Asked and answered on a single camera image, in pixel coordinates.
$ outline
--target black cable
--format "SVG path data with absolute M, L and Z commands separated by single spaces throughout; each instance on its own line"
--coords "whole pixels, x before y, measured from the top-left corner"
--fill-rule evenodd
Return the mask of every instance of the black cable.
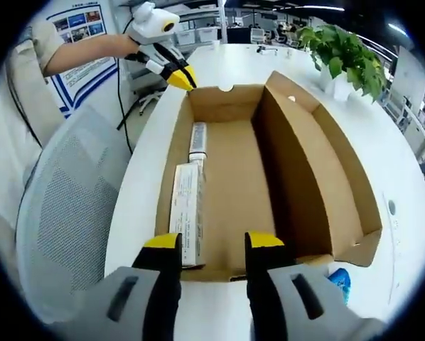
M 136 105 L 139 103 L 139 100 L 140 97 L 130 106 L 129 110 L 127 110 L 127 113 L 124 115 L 124 118 L 120 121 L 116 129 L 121 130 L 122 126 L 124 125 L 124 122 L 129 118 L 130 114 L 135 109 Z
M 36 140 L 37 144 L 42 148 L 42 144 L 39 141 L 39 139 L 37 138 L 36 133 L 34 132 L 33 127 L 29 123 L 28 117 L 26 116 L 26 114 L 25 114 L 25 112 L 23 110 L 23 106 L 21 105 L 20 99 L 18 98 L 18 95 L 16 93 L 14 84 L 11 81 L 11 77 L 10 77 L 9 71 L 7 71 L 6 78 L 7 78 L 7 87 L 9 88 L 9 92 L 11 94 L 12 100 L 14 101 L 15 108 L 17 109 L 17 111 L 19 112 L 21 118 L 25 122 L 25 125 L 28 128 L 29 132 L 31 133 L 31 136 Z
M 124 27 L 124 30 L 122 31 L 122 34 L 125 34 L 129 25 L 131 24 L 131 22 L 134 20 L 133 17 L 130 18 L 129 22 L 126 24 L 126 26 Z M 127 123 L 126 123 L 126 114 L 124 113 L 124 106 L 122 105 L 122 99 L 121 99 L 121 93 L 119 91 L 120 88 L 120 76 L 119 76 L 119 59 L 117 58 L 117 69 L 118 69 L 118 100 L 119 100 L 119 106 L 121 107 L 121 114 L 122 114 L 122 122 L 124 122 L 124 133 L 126 134 L 126 141 L 127 141 L 127 146 L 129 147 L 129 151 L 130 154 L 132 154 L 132 147 L 130 146 L 130 142 L 129 142 L 129 132 L 127 131 Z

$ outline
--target blue object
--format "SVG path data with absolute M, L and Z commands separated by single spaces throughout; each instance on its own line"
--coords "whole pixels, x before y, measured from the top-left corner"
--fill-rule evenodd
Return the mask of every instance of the blue object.
M 86 23 L 86 17 L 84 13 L 75 14 L 74 16 L 68 17 L 69 27 L 76 27 Z
M 347 270 L 345 270 L 344 268 L 340 268 L 333 272 L 328 277 L 328 279 L 342 290 L 343 299 L 345 301 L 345 304 L 347 304 L 351 287 L 350 275 L 348 274 Z

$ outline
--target desk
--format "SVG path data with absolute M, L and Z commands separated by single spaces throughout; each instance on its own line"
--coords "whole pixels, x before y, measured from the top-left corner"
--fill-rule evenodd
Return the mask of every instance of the desk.
M 333 115 L 367 173 L 380 209 L 383 230 L 375 260 L 368 268 L 345 267 L 351 276 L 349 307 L 363 317 L 390 319 L 418 282 L 425 266 L 425 182 L 404 136 L 378 103 L 352 94 L 335 102 L 317 85 L 320 73 L 310 56 L 279 48 L 258 54 L 255 45 L 197 49 L 189 58 L 199 87 L 265 83 L 277 70 L 315 96 Z M 105 275 L 131 266 L 144 242 L 154 235 L 163 169 L 176 114 L 185 92 L 168 87 L 134 150 L 114 210 Z M 389 220 L 387 201 L 395 202 L 398 227 Z M 182 282 L 176 317 L 177 340 L 248 340 L 251 313 L 245 281 Z

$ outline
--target ceiling light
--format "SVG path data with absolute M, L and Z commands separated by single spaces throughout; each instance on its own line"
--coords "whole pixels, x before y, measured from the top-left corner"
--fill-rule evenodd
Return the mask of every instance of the ceiling light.
M 345 10 L 342 7 L 316 6 L 316 5 L 298 6 L 296 8 L 297 9 L 330 9 L 331 11 L 341 11 L 341 12 L 344 12 Z
M 373 48 L 372 46 L 366 45 L 366 48 L 368 48 L 369 50 L 375 51 L 376 53 L 378 53 L 379 55 L 381 55 L 383 58 L 385 58 L 388 61 L 392 61 L 391 58 L 387 57 L 386 55 L 384 55 L 383 53 L 381 53 L 380 51 L 378 51 L 376 48 Z
M 386 52 L 388 52 L 390 55 L 392 55 L 393 57 L 397 58 L 397 55 L 395 53 L 393 53 L 392 51 L 388 50 L 387 48 L 385 48 L 384 46 L 381 46 L 380 44 L 377 44 L 376 42 L 374 42 L 373 40 L 370 40 L 369 38 L 360 36 L 359 34 L 356 34 L 356 36 L 360 37 L 361 39 L 367 40 L 368 42 L 378 46 L 379 48 L 385 50 Z
M 396 30 L 399 33 L 402 33 L 404 36 L 408 37 L 409 35 L 407 34 L 407 32 L 405 32 L 404 30 L 402 30 L 400 27 L 397 27 L 396 25 L 392 24 L 392 23 L 388 23 L 388 26 L 390 28 L 392 28 L 393 30 Z

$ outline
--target gray mesh chair back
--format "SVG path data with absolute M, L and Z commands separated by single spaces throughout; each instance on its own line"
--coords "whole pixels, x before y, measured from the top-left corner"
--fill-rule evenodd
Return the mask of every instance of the gray mesh chair back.
M 16 231 L 25 299 L 45 323 L 77 312 L 104 276 L 109 227 L 130 152 L 98 113 L 72 115 L 43 149 Z

